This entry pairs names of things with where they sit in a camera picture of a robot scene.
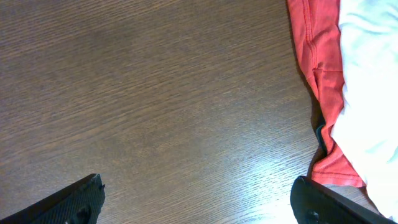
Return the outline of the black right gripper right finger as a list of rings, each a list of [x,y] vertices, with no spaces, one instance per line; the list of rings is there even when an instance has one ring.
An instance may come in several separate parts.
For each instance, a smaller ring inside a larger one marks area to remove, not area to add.
[[[306,176],[295,179],[290,204],[298,224],[395,224]]]

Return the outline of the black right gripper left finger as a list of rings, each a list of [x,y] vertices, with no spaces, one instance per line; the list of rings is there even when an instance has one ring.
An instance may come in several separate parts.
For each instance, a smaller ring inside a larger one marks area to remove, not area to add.
[[[105,200],[99,174],[90,174],[1,220],[1,224],[96,224]]]

